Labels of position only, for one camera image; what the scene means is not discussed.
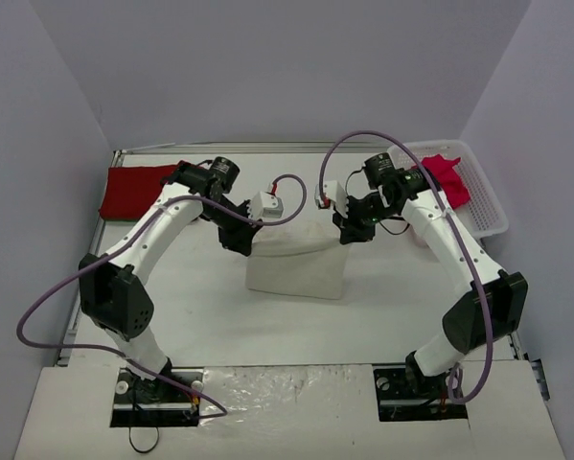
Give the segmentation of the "white t shirt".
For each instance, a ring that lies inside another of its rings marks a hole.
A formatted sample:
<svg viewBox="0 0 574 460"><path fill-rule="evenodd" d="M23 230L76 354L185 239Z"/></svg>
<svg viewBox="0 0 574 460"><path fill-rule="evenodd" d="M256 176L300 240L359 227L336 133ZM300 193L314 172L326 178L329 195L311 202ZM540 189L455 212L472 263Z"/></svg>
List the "white t shirt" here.
<svg viewBox="0 0 574 460"><path fill-rule="evenodd" d="M337 230L312 220L266 227L253 239L245 286L277 295L337 300L351 246Z"/></svg>

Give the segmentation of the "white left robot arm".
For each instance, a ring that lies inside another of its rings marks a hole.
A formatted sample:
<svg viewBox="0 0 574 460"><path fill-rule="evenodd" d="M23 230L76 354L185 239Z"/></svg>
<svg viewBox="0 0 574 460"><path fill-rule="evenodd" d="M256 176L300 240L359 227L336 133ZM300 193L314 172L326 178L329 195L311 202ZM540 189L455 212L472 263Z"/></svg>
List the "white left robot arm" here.
<svg viewBox="0 0 574 460"><path fill-rule="evenodd" d="M218 241L229 251L249 256L252 240L261 229L244 222L253 219L249 202L237 206L226 195L240 173L232 161L217 157L205 169L182 162L161 181L161 191L125 237L98 264L88 254L79 269L82 312L104 330L120 353L140 364L129 365L139 377L138 389L152 401L172 392L169 358L158 346L150 328L154 305L146 282L158 261L184 228L196 219L218 228Z"/></svg>

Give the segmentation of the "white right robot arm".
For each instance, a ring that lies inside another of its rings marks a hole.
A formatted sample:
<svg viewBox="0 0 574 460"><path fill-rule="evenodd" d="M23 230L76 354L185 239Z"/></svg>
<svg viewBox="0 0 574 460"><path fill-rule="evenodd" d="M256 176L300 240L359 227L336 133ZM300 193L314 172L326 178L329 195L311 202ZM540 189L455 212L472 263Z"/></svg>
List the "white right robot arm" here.
<svg viewBox="0 0 574 460"><path fill-rule="evenodd" d="M398 169L380 153L362 170L370 188L363 198L348 195L337 181L324 182L316 192L319 207L333 208L341 243L369 242L378 224L403 219L431 249L456 292L441 331L405 360L407 389L425 396L469 353L518 328L528 284L482 249L428 169Z"/></svg>

